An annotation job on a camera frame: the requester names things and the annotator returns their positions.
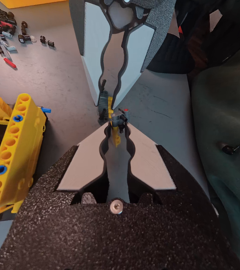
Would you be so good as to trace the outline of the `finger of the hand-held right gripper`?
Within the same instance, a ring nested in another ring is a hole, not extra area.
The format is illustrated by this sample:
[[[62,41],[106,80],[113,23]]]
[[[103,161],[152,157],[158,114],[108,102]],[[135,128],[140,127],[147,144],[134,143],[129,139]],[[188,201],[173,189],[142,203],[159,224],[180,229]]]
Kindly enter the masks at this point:
[[[119,105],[140,77],[154,32],[153,28],[144,24],[131,30],[126,29],[124,32],[121,45],[124,51],[124,63],[118,73],[118,84],[113,93],[112,109]]]
[[[95,106],[98,106],[104,73],[104,54],[111,39],[111,23],[100,4],[84,5],[84,52],[82,62]]]

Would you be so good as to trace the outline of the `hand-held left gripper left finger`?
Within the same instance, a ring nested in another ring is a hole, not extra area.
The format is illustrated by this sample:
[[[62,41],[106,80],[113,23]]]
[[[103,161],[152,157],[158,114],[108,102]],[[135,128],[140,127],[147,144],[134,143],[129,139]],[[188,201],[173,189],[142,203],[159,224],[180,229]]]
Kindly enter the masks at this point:
[[[82,140],[65,169],[57,191],[86,192],[94,196],[107,196],[109,189],[107,162],[111,124],[106,123]]]

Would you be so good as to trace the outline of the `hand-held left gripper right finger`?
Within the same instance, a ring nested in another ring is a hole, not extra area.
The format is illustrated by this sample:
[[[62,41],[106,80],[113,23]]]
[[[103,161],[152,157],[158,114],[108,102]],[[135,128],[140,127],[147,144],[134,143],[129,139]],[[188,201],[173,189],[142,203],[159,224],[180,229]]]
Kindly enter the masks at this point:
[[[170,173],[158,151],[157,144],[135,128],[125,125],[128,161],[128,192],[134,196],[157,191],[176,190]]]

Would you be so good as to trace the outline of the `yellow grey lego arm assembly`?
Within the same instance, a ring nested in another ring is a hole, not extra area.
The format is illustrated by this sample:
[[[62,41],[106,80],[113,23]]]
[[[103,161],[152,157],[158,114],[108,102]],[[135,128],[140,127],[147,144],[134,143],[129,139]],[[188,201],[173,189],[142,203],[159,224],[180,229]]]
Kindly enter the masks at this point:
[[[127,122],[128,119],[122,113],[122,109],[118,108],[118,111],[111,114],[111,129],[115,147],[117,147],[121,142],[119,134],[124,132],[125,124]]]

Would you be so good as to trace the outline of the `grey grille yellow lego subassembly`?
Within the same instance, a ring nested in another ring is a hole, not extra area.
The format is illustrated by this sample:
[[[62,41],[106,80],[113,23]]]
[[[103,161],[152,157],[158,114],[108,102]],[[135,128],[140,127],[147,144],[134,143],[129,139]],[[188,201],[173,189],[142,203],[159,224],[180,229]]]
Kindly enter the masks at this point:
[[[101,84],[101,92],[98,101],[98,123],[103,125],[105,122],[111,121],[111,114],[114,112],[111,108],[112,97],[108,96],[105,90],[106,80],[103,79]]]

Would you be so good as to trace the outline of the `black lego elbow connector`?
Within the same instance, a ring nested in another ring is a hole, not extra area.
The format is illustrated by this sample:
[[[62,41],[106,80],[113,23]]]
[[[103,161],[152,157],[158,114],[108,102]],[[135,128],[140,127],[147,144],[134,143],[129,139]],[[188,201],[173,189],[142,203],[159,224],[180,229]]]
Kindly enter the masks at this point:
[[[28,35],[27,34],[27,29],[28,28],[28,24],[25,21],[21,22],[21,30],[18,33],[18,40],[20,43],[25,43],[27,41],[31,41],[31,42],[37,42],[36,38],[32,35]]]

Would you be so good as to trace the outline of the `yellow black lego robot build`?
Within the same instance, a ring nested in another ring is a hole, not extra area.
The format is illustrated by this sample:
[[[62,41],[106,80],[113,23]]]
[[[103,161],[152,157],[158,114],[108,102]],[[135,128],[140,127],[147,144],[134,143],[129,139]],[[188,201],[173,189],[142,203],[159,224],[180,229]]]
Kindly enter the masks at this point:
[[[47,116],[27,93],[14,108],[0,98],[0,125],[6,130],[0,144],[0,214],[18,212],[33,184]]]

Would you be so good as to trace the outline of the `red lego pin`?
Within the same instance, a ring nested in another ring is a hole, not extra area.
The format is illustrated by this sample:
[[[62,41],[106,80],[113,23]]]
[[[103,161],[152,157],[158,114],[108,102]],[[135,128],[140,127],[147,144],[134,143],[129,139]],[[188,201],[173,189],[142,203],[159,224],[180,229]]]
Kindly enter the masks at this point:
[[[16,66],[11,60],[7,59],[6,57],[3,58],[3,60],[4,60],[10,67],[12,67],[12,68],[14,68],[14,69],[17,68],[17,66]]]

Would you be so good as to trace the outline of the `yellow plastic parts bin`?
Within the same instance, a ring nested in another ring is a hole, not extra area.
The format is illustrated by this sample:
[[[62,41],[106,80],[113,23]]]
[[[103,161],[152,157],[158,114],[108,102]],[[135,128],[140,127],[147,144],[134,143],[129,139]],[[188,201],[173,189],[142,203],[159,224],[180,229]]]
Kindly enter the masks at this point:
[[[66,0],[0,0],[0,2],[9,9],[65,1]]]

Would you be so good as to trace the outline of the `person's green sweatshirt torso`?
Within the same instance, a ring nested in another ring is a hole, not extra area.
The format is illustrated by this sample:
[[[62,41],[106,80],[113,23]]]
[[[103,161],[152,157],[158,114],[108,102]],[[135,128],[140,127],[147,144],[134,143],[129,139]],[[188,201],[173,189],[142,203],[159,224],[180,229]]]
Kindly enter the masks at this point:
[[[240,50],[221,66],[201,72],[192,87],[192,109],[199,155],[211,203],[225,237],[240,259]]]

